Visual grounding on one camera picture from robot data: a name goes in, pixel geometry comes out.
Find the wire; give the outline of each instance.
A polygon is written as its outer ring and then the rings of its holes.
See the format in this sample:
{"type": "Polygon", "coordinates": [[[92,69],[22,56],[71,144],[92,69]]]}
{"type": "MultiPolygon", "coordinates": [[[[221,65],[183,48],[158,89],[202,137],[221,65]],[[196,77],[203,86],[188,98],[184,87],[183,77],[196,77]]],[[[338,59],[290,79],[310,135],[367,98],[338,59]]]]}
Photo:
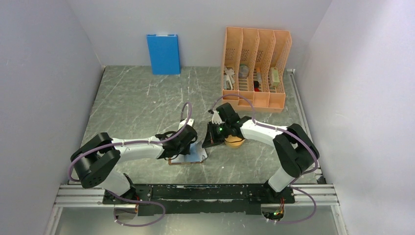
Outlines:
{"type": "Polygon", "coordinates": [[[118,198],[120,200],[126,201],[126,202],[136,203],[136,204],[153,204],[153,205],[157,205],[157,206],[159,206],[159,207],[161,207],[163,209],[163,213],[161,214],[161,216],[158,219],[156,219],[156,220],[154,220],[154,221],[152,221],[150,223],[146,223],[146,224],[125,224],[125,223],[122,223],[122,222],[120,222],[117,219],[116,214],[115,214],[115,209],[114,209],[114,213],[113,213],[114,214],[114,222],[117,223],[117,224],[119,224],[119,225],[127,226],[127,227],[145,227],[145,226],[149,226],[149,225],[152,225],[152,224],[155,224],[155,223],[159,222],[166,215],[166,207],[164,207],[163,204],[161,204],[161,203],[152,202],[152,201],[131,200],[131,199],[127,199],[127,198],[120,197],[120,196],[116,195],[115,193],[113,193],[113,192],[111,192],[109,190],[107,190],[107,191],[112,196],[114,196],[114,197],[116,197],[116,198],[118,198]]]}
{"type": "Polygon", "coordinates": [[[306,221],[307,219],[309,219],[309,218],[313,217],[313,216],[314,216],[314,214],[315,214],[315,213],[316,213],[316,211],[317,211],[317,204],[316,204],[316,201],[314,200],[314,198],[313,198],[310,194],[308,194],[307,192],[305,192],[305,191],[303,191],[303,190],[301,190],[301,189],[299,189],[299,188],[296,188],[296,187],[293,187],[293,186],[290,186],[290,187],[291,187],[292,189],[294,189],[294,190],[297,190],[297,191],[299,191],[299,192],[304,193],[305,195],[307,195],[307,196],[311,199],[311,201],[313,201],[313,205],[314,205],[314,207],[313,207],[313,212],[311,212],[311,214],[310,214],[309,216],[307,216],[306,218],[299,219],[299,220],[294,220],[294,221],[277,221],[277,222],[276,222],[277,224],[296,224],[296,223],[300,223],[300,222],[306,221]]]}
{"type": "Polygon", "coordinates": [[[134,212],[138,213],[138,203],[136,203],[136,207],[134,208],[134,212]]]}
{"type": "MultiPolygon", "coordinates": [[[[155,143],[155,144],[160,144],[160,143],[164,143],[164,142],[167,142],[167,141],[170,141],[170,140],[172,140],[172,139],[174,139],[174,138],[176,138],[185,128],[186,128],[186,125],[187,125],[187,123],[189,122],[189,120],[190,120],[190,117],[191,117],[191,115],[192,115],[192,104],[189,102],[189,101],[187,101],[186,103],[184,103],[184,105],[183,105],[183,107],[182,107],[182,113],[181,113],[181,119],[182,119],[182,117],[183,117],[183,111],[184,111],[184,108],[187,106],[187,118],[186,118],[186,122],[184,123],[184,125],[181,127],[181,129],[178,131],[178,132],[176,132],[174,135],[172,135],[172,136],[170,136],[169,138],[167,138],[167,139],[165,139],[165,140],[162,140],[162,141],[150,141],[150,142],[148,142],[148,141],[146,141],[146,140],[138,140],[138,141],[127,141],[127,142],[125,142],[124,143],[124,145],[128,145],[128,144],[136,144],[136,143],[155,143]]],[[[101,150],[101,149],[104,149],[104,148],[108,148],[108,147],[113,147],[113,146],[120,146],[120,145],[123,145],[123,143],[122,142],[120,142],[120,143],[109,143],[109,144],[105,144],[105,145],[102,145],[102,146],[99,146],[99,147],[96,147],[96,148],[94,148],[94,149],[91,149],[91,150],[89,150],[89,151],[87,151],[87,152],[85,152],[85,153],[82,153],[82,154],[80,154],[78,157],[76,157],[71,163],[70,163],[70,165],[69,165],[69,167],[68,167],[68,177],[69,177],[69,179],[70,180],[72,180],[72,181],[75,181],[75,182],[79,182],[79,180],[76,180],[76,179],[74,179],[74,178],[72,178],[72,171],[73,171],[73,166],[79,161],[79,160],[81,160],[81,158],[83,158],[83,157],[85,157],[85,156],[87,156],[87,155],[89,155],[89,154],[91,154],[91,153],[94,153],[94,152],[96,152],[96,151],[98,151],[98,150],[101,150]]],[[[120,197],[120,196],[118,196],[118,195],[116,195],[115,193],[113,193],[113,192],[111,192],[111,191],[109,191],[109,190],[107,190],[110,194],[112,194],[114,197],[116,197],[116,198],[118,198],[118,199],[120,199],[120,200],[123,200],[123,201],[126,201],[126,202],[131,202],[131,203],[136,203],[136,204],[153,204],[153,205],[157,205],[157,206],[160,206],[162,209],[163,209],[163,214],[158,218],[158,219],[156,219],[156,220],[154,220],[153,222],[150,222],[150,223],[147,223],[147,224],[140,224],[140,225],[133,225],[133,224],[124,224],[124,223],[121,223],[121,222],[119,222],[118,220],[117,220],[117,218],[116,218],[116,215],[115,215],[115,210],[114,210],[114,220],[115,220],[115,223],[117,223],[117,224],[120,224],[120,225],[123,225],[123,226],[128,226],[128,227],[144,227],[144,226],[148,226],[148,225],[152,225],[152,224],[154,224],[154,223],[157,223],[157,222],[159,222],[163,217],[164,217],[164,215],[165,215],[165,213],[166,213],[166,208],[163,206],[163,204],[161,204],[161,203],[158,203],[158,202],[152,202],[152,201],[138,201],[138,200],[130,200],[130,199],[127,199],[127,198],[123,198],[123,197],[120,197]]]]}
{"type": "Polygon", "coordinates": [[[170,159],[170,158],[164,158],[166,161],[168,161],[168,160],[174,160],[174,159],[176,159],[178,156],[180,155],[180,153],[178,154],[178,155],[176,155],[174,158],[172,158],[172,159],[170,159]]]}
{"type": "MultiPolygon", "coordinates": [[[[254,106],[252,105],[252,103],[248,100],[248,99],[246,99],[245,97],[243,97],[243,96],[241,96],[241,95],[239,95],[239,94],[226,94],[226,95],[223,95],[223,96],[221,96],[221,97],[219,97],[215,102],[214,102],[214,104],[212,105],[212,107],[211,107],[211,110],[213,110],[213,108],[215,107],[215,105],[222,99],[222,98],[224,98],[224,97],[227,97],[227,96],[236,96],[236,97],[239,97],[239,98],[242,98],[242,99],[244,99],[250,106],[251,106],[251,108],[252,108],[252,122],[254,123],[254,124],[256,124],[256,125],[258,125],[258,126],[262,126],[262,127],[265,127],[265,128],[268,128],[268,129],[272,129],[272,130],[276,130],[276,131],[281,131],[281,132],[283,132],[283,133],[286,133],[287,135],[289,135],[289,136],[291,136],[291,137],[293,137],[295,140],[297,140],[301,145],[303,145],[304,147],[305,147],[305,149],[307,149],[307,151],[310,153],[310,155],[311,155],[311,157],[313,158],[313,160],[314,160],[314,167],[313,167],[313,169],[311,169],[311,170],[308,170],[308,171],[305,171],[304,173],[303,173],[303,175],[304,174],[307,174],[307,173],[311,173],[311,172],[313,172],[313,171],[315,171],[315,170],[317,170],[317,168],[319,167],[319,163],[318,163],[318,161],[317,161],[317,156],[316,156],[316,154],[313,152],[313,150],[311,150],[311,148],[302,140],[302,139],[300,139],[299,137],[297,137],[296,135],[294,135],[293,133],[291,133],[291,132],[289,132],[289,131],[287,131],[287,130],[284,130],[284,129],[281,129],[281,128],[278,128],[278,127],[273,127],[273,126],[269,126],[269,125],[267,125],[267,124],[265,124],[265,123],[261,123],[261,122],[259,122],[259,121],[256,121],[255,120],[255,108],[254,108],[254,106]]],[[[296,178],[296,179],[294,179],[293,181],[291,181],[290,182],[290,187],[292,188],[292,189],[294,189],[294,190],[297,190],[297,191],[299,191],[299,192],[302,192],[302,193],[304,193],[305,195],[307,195],[310,199],[311,199],[311,201],[313,201],[313,204],[314,204],[314,208],[313,208],[313,212],[309,215],[309,216],[307,216],[306,218],[304,218],[304,219],[300,219],[300,220],[295,220],[295,221],[280,221],[280,222],[277,222],[277,223],[281,223],[281,224],[295,224],[295,223],[300,223],[300,222],[303,222],[303,221],[305,221],[305,220],[307,220],[307,219],[309,219],[309,218],[311,218],[311,217],[313,217],[314,216],[314,214],[316,213],[316,210],[317,210],[317,204],[316,204],[316,201],[314,200],[314,198],[310,195],[310,194],[308,194],[308,193],[306,193],[305,191],[303,191],[303,190],[301,190],[301,189],[299,189],[299,188],[296,188],[296,187],[293,187],[291,184],[292,183],[294,183],[296,180],[297,180],[298,178],[296,178]]]]}
{"type": "Polygon", "coordinates": [[[280,200],[279,200],[279,212],[282,213],[282,214],[284,214],[284,209],[285,209],[285,199],[284,199],[284,197],[281,197],[280,200]]]}
{"type": "MultiPolygon", "coordinates": [[[[170,140],[172,140],[172,139],[174,139],[174,138],[176,138],[185,128],[186,128],[186,125],[187,125],[187,123],[189,122],[189,120],[190,120],[190,117],[191,117],[191,115],[192,115],[192,104],[188,101],[188,102],[186,102],[186,103],[184,103],[184,105],[183,105],[183,107],[182,107],[182,114],[181,114],[181,117],[183,116],[183,111],[184,111],[184,108],[187,106],[187,108],[188,108],[188,112],[189,112],[189,115],[187,116],[187,119],[186,119],[186,122],[184,123],[184,125],[180,128],[180,130],[178,131],[178,132],[176,132],[174,135],[172,135],[172,136],[170,136],[169,138],[167,138],[167,139],[165,139],[165,140],[162,140],[162,141],[150,141],[150,142],[148,142],[148,141],[146,141],[146,140],[138,140],[138,141],[127,141],[127,142],[125,142],[124,143],[124,145],[129,145],[129,144],[136,144],[136,143],[155,143],[155,144],[159,144],[159,143],[164,143],[164,142],[167,142],[167,141],[170,141],[170,140]]],[[[99,147],[96,147],[96,148],[93,148],[93,149],[91,149],[91,150],[89,150],[89,151],[87,151],[87,152],[85,152],[85,153],[82,153],[82,154],[80,154],[78,157],[76,157],[71,163],[70,163],[70,165],[69,165],[69,168],[68,168],[68,178],[71,180],[71,181],[75,181],[75,182],[79,182],[80,180],[77,180],[77,179],[74,179],[74,178],[72,178],[72,171],[73,171],[73,166],[79,161],[79,160],[81,160],[81,158],[83,158],[83,157],[85,157],[85,156],[87,156],[87,155],[89,155],[89,154],[91,154],[91,153],[94,153],[94,152],[96,152],[96,151],[98,151],[98,150],[101,150],[101,149],[104,149],[104,148],[108,148],[108,147],[113,147],[113,146],[120,146],[120,145],[123,145],[123,143],[122,142],[119,142],[119,143],[109,143],[109,144],[105,144],[105,145],[102,145],[102,146],[99,146],[99,147]]]]}
{"type": "Polygon", "coordinates": [[[304,148],[305,149],[307,149],[307,151],[311,154],[311,157],[313,158],[313,160],[314,160],[314,167],[313,167],[313,169],[311,169],[311,170],[309,170],[309,171],[305,171],[303,174],[307,174],[307,173],[311,173],[311,172],[313,172],[313,171],[315,171],[315,170],[317,170],[317,168],[319,167],[319,163],[318,163],[318,161],[317,161],[317,156],[316,156],[316,154],[313,152],[313,150],[311,150],[311,148],[302,140],[302,139],[300,139],[299,137],[297,137],[296,135],[294,135],[293,133],[291,133],[291,132],[289,132],[289,131],[287,131],[287,130],[284,130],[284,129],[281,129],[281,128],[278,128],[278,127],[273,127],[273,126],[269,126],[269,125],[267,125],[267,124],[265,124],[265,123],[261,123],[261,122],[259,122],[259,121],[256,121],[255,120],[255,108],[254,108],[254,106],[252,105],[252,103],[248,100],[248,99],[246,99],[245,97],[243,97],[243,96],[241,96],[241,95],[239,95],[239,94],[226,94],[226,95],[223,95],[223,96],[221,96],[221,97],[219,97],[215,102],[214,102],[214,104],[212,105],[212,107],[211,107],[211,110],[213,110],[213,108],[215,107],[215,105],[219,102],[219,100],[221,100],[222,98],[224,98],[224,97],[227,97],[227,96],[236,96],[236,97],[239,97],[239,98],[242,98],[242,99],[244,99],[245,101],[247,101],[247,103],[251,106],[251,108],[252,108],[252,122],[255,124],[255,125],[258,125],[258,126],[262,126],[262,127],[265,127],[265,128],[268,128],[268,129],[271,129],[271,130],[276,130],[276,131],[281,131],[281,132],[284,132],[284,133],[286,133],[287,135],[289,135],[289,136],[291,136],[291,137],[293,137],[294,139],[296,139],[299,143],[301,143],[303,146],[304,146],[304,148]]]}

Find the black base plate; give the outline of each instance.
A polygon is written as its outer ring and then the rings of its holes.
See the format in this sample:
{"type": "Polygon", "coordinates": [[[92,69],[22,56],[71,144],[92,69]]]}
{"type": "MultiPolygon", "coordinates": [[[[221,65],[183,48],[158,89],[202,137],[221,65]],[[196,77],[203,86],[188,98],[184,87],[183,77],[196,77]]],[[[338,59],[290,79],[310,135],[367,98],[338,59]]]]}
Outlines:
{"type": "MultiPolygon", "coordinates": [[[[166,214],[245,212],[262,214],[261,204],[286,204],[295,202],[293,190],[286,187],[275,193],[264,184],[220,185],[135,185],[139,199],[159,202],[166,207],[166,214]]],[[[103,204],[128,204],[105,192],[103,204]]],[[[161,214],[157,205],[140,205],[139,216],[161,214]]]]}

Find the marble surface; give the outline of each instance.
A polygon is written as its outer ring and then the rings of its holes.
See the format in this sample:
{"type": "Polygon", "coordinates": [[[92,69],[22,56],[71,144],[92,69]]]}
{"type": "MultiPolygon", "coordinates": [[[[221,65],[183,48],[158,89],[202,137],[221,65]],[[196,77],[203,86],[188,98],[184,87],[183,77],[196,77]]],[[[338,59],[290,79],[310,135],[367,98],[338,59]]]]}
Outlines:
{"type": "MultiPolygon", "coordinates": [[[[282,126],[301,123],[291,80],[285,77],[283,82],[287,95],[283,112],[257,113],[257,120],[282,126]]],[[[219,67],[184,67],[180,75],[160,76],[153,75],[151,67],[107,66],[82,144],[99,132],[139,139],[177,130],[181,108],[188,100],[193,105],[194,128],[202,140],[211,118],[207,110],[220,96],[219,67]]],[[[238,113],[250,116],[249,112],[238,113]]],[[[165,160],[144,159],[116,168],[137,184],[224,184],[263,183],[280,167],[275,149],[257,141],[245,141],[239,149],[216,146],[207,153],[203,164],[168,165],[165,160]]],[[[315,175],[297,181],[303,183],[315,184],[315,175]]]]}

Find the desk organizer compartment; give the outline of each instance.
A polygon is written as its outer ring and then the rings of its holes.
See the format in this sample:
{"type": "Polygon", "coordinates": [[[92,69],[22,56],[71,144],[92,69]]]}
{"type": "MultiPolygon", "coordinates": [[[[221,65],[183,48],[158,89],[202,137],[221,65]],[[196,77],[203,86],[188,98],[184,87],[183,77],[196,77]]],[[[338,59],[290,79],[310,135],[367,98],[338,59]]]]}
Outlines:
{"type": "MultiPolygon", "coordinates": [[[[239,94],[248,99],[256,111],[280,113],[284,109],[285,91],[282,75],[291,48],[288,31],[227,27],[222,58],[222,94],[239,94]],[[238,78],[239,66],[247,65],[246,79],[238,78]],[[223,68],[235,71],[233,90],[224,90],[223,68]],[[272,86],[271,67],[279,72],[280,83],[272,86]],[[254,91],[254,81],[259,82],[260,92],[254,91]]],[[[230,103],[235,110],[250,111],[251,107],[236,96],[227,96],[223,102],[230,103]]]]}

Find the small item in organizer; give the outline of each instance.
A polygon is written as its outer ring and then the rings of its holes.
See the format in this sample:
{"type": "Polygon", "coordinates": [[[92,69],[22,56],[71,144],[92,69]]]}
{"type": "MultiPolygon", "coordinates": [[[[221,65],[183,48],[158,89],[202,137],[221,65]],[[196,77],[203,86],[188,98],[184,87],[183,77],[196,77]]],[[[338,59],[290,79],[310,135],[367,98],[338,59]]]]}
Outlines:
{"type": "Polygon", "coordinates": [[[225,75],[225,80],[223,81],[223,83],[224,83],[223,88],[225,90],[233,90],[233,85],[232,85],[229,75],[225,75]]]}
{"type": "Polygon", "coordinates": [[[270,69],[270,74],[271,74],[271,85],[273,85],[274,87],[277,87],[280,81],[278,69],[275,67],[272,67],[270,69]]]}
{"type": "Polygon", "coordinates": [[[258,81],[254,81],[254,91],[256,91],[256,92],[260,92],[261,91],[259,89],[259,82],[258,81]]]}
{"type": "Polygon", "coordinates": [[[256,79],[258,80],[258,82],[262,82],[262,76],[260,72],[256,72],[256,79]]]}
{"type": "Polygon", "coordinates": [[[248,77],[248,74],[249,74],[249,67],[246,65],[240,65],[239,73],[238,73],[239,78],[245,79],[248,77]]]}
{"type": "Polygon", "coordinates": [[[231,79],[231,83],[235,83],[235,80],[233,79],[233,76],[235,75],[235,72],[233,71],[232,68],[224,68],[223,69],[225,74],[229,76],[229,78],[231,79]]]}
{"type": "Polygon", "coordinates": [[[223,81],[223,88],[225,90],[233,90],[233,84],[235,83],[235,80],[233,79],[233,76],[235,75],[235,72],[232,68],[224,68],[224,81],[223,81]]]}

